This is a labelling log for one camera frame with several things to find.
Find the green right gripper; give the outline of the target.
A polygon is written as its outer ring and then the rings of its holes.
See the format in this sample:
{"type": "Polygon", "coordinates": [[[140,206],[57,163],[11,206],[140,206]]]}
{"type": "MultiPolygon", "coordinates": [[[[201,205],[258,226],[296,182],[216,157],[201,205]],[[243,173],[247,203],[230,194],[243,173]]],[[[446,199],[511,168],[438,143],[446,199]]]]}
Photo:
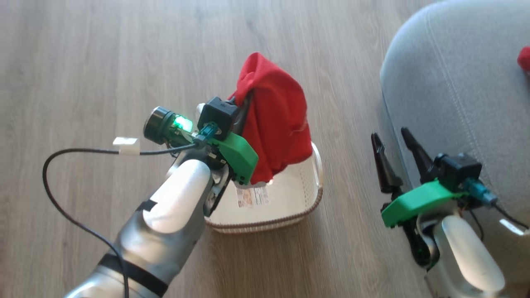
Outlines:
{"type": "MultiPolygon", "coordinates": [[[[438,180],[439,170],[434,161],[418,143],[412,132],[407,127],[401,128],[405,145],[411,151],[418,172],[420,183],[423,185],[399,195],[395,200],[383,208],[382,220],[387,228],[393,228],[405,221],[418,216],[452,199],[466,197],[466,191],[452,192],[444,187],[438,180]]],[[[401,191],[403,181],[394,172],[385,154],[385,147],[377,133],[371,134],[373,156],[376,163],[379,188],[383,194],[394,194],[401,191]]]]}

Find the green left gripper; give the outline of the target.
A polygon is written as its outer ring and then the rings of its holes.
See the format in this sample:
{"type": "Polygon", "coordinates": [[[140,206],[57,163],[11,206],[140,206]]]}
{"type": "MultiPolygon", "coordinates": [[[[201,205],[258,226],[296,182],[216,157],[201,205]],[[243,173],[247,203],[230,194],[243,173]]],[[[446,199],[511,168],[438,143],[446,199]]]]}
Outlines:
{"type": "Polygon", "coordinates": [[[223,140],[212,138],[208,144],[217,147],[224,160],[235,174],[235,180],[241,185],[248,185],[254,174],[259,157],[252,146],[242,136],[246,124],[248,110],[253,99],[253,92],[248,92],[244,97],[242,105],[239,107],[239,114],[234,122],[234,132],[230,132],[223,140]]]}

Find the plain red garment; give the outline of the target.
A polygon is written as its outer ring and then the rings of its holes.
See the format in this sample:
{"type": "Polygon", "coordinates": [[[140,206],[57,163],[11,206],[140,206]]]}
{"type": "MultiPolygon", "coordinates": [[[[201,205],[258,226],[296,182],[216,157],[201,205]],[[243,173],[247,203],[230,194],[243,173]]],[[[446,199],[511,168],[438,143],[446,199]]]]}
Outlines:
{"type": "Polygon", "coordinates": [[[307,103],[297,80],[265,58],[252,53],[242,66],[233,97],[242,107],[251,95],[242,136],[258,155],[250,179],[267,183],[286,167],[312,156],[307,103]]]}

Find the red garment with white stripes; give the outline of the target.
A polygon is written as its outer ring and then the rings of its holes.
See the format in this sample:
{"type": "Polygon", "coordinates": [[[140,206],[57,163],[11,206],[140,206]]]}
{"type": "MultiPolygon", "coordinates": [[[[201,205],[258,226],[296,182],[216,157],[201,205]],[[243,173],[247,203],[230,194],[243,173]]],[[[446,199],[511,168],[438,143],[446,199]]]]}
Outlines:
{"type": "Polygon", "coordinates": [[[530,73],[530,46],[526,46],[519,52],[517,63],[522,70],[530,73]]]}

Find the printed basket label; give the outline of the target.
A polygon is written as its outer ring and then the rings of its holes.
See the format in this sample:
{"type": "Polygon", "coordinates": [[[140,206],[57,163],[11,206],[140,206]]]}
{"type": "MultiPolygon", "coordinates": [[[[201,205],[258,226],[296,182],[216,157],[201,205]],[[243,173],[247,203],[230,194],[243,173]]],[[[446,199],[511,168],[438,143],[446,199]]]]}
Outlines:
{"type": "Polygon", "coordinates": [[[267,188],[236,189],[237,206],[239,208],[253,208],[270,204],[267,188]]]}

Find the white plastic laundry basket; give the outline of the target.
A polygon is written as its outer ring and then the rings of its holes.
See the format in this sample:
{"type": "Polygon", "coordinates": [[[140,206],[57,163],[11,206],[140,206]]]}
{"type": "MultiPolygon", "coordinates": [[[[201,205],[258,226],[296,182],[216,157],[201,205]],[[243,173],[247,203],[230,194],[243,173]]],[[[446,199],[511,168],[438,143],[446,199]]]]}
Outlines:
{"type": "Polygon", "coordinates": [[[239,187],[230,183],[214,213],[205,219],[206,225],[220,233],[244,234],[283,228],[303,220],[318,207],[323,195],[322,159],[316,144],[312,144],[312,150],[309,159],[288,166],[261,186],[267,188],[269,205],[239,208],[239,187]]]}

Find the grey fabric sofa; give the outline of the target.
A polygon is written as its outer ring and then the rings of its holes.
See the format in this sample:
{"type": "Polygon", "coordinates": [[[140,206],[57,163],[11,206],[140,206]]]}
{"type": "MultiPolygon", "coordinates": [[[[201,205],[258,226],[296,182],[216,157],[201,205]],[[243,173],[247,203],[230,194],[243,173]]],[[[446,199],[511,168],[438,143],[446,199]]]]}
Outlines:
{"type": "Polygon", "coordinates": [[[431,156],[466,153],[499,205],[530,225],[530,0],[445,0],[397,32],[380,78],[407,184],[419,172],[401,137],[407,127],[431,156]]]}

